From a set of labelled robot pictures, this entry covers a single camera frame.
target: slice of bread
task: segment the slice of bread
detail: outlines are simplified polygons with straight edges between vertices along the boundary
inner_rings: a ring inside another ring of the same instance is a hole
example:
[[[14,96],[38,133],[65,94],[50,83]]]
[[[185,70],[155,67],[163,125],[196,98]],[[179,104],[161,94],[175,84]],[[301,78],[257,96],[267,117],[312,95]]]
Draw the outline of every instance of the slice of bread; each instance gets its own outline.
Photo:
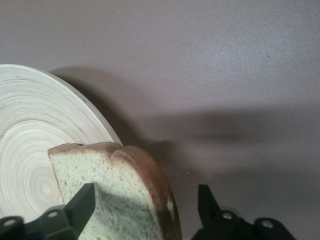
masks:
[[[144,150],[113,142],[63,144],[48,150],[66,204],[95,183],[96,208],[80,240],[181,240],[169,182]]]

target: concentric ring pattern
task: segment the concentric ring pattern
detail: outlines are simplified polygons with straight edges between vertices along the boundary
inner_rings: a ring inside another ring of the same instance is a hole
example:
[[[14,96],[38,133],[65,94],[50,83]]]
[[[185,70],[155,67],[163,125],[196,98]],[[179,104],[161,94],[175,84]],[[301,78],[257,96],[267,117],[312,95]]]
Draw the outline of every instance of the concentric ring pattern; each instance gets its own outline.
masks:
[[[0,65],[0,218],[30,222],[62,204],[47,150],[98,142],[121,143],[76,89],[50,73]]]

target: round wooden plate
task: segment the round wooden plate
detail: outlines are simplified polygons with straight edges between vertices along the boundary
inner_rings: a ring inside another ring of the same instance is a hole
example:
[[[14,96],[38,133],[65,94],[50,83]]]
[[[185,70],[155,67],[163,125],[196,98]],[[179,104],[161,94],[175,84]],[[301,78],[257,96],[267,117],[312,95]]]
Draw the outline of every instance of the round wooden plate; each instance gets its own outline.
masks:
[[[25,222],[62,204],[47,150],[120,140],[101,113],[62,79],[0,65],[0,218]]]

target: brown crust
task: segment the brown crust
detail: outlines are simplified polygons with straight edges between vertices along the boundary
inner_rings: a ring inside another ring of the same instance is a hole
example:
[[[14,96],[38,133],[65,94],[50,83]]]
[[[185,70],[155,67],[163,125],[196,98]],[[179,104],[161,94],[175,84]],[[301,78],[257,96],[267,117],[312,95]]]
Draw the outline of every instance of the brown crust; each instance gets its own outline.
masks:
[[[72,154],[88,150],[102,151],[106,154],[107,159],[111,161],[123,161],[132,166],[151,195],[163,239],[182,240],[178,209],[169,181],[153,157],[146,151],[135,146],[122,147],[113,142],[100,142],[83,146],[67,143],[49,149],[48,154],[49,156],[61,153]],[[173,203],[174,220],[167,206],[168,200]]]
[[[124,160],[131,165],[143,180],[151,194],[164,239],[181,240],[180,219],[173,192],[153,157],[138,147],[126,146],[112,154],[111,160],[116,159]],[[167,207],[168,199],[173,203],[174,220]]]

